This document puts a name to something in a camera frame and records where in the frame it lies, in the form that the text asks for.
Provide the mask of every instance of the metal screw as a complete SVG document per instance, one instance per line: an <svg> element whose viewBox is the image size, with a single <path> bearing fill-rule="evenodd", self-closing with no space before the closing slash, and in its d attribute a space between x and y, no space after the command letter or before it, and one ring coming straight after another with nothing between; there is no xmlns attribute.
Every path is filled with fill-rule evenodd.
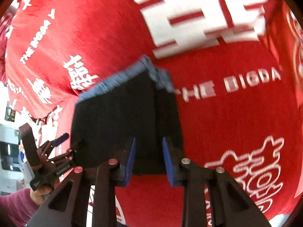
<svg viewBox="0 0 303 227"><path fill-rule="evenodd" d="M185 164L185 165L188 165L188 164L190 163L190 159L188 159L188 158L183 158L183 159L181 160L181 162L182 162L183 164Z"/></svg>
<svg viewBox="0 0 303 227"><path fill-rule="evenodd" d="M74 172L75 173L81 173L83 171L83 168L81 166L77 166L75 169L74 169Z"/></svg>
<svg viewBox="0 0 303 227"><path fill-rule="evenodd" d="M224 168L223 168L223 167L220 167L220 166L218 166L218 167L216 168L216 171L217 171L218 173L224 173L224 172L225 172Z"/></svg>
<svg viewBox="0 0 303 227"><path fill-rule="evenodd" d="M110 165L115 165L115 164L117 164L118 163L118 160L117 159L110 159L109 160L109 164Z"/></svg>

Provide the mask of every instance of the denim fabric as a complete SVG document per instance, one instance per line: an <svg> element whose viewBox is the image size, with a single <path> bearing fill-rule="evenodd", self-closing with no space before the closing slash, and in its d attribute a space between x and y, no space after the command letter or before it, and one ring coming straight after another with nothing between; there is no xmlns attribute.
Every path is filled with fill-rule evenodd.
<svg viewBox="0 0 303 227"><path fill-rule="evenodd" d="M99 82L88 91L82 92L79 95L79 99L76 103L80 103L85 99L92 98L94 96L100 96L110 92L115 87L122 85L129 81L133 77L139 75L143 71L148 69L149 77L156 83L158 90L166 89L168 93L174 93L175 89L172 84L170 74L167 70L159 69L155 67L150 58L143 56L139 61L126 68L122 72L118 72L103 81Z"/></svg>

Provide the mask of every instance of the maroon sweater sleeve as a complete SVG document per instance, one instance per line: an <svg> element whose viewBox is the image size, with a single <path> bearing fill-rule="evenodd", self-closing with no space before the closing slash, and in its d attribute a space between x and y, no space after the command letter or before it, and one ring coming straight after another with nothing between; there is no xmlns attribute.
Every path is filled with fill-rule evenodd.
<svg viewBox="0 0 303 227"><path fill-rule="evenodd" d="M24 227L39 208L31 200L29 192L30 189L21 189L10 195L0 196L0 204L16 227Z"/></svg>

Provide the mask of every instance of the folded black cloth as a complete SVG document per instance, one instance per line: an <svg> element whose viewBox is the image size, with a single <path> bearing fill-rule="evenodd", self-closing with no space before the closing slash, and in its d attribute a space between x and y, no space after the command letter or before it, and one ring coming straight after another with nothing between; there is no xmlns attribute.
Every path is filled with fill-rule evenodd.
<svg viewBox="0 0 303 227"><path fill-rule="evenodd" d="M183 148L169 73L153 66L147 57L79 97L71 132L76 164L96 167L113 158L127 136L136 138L135 174L166 172L164 136Z"/></svg>

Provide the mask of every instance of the red blanket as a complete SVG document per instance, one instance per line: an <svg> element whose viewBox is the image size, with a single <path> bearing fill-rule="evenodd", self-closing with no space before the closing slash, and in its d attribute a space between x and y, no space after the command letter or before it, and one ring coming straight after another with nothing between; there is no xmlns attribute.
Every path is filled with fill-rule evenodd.
<svg viewBox="0 0 303 227"><path fill-rule="evenodd" d="M68 132L73 98L146 54L171 73L185 155L225 167L268 219L289 213L301 192L301 79L295 80L289 52L297 41L283 4L22 0L7 47L11 100L35 118L70 101L58 119L61 125L69 112L59 128ZM277 45L277 21L288 48ZM130 227L181 224L182 192L166 176L133 176L116 195L118 219Z"/></svg>

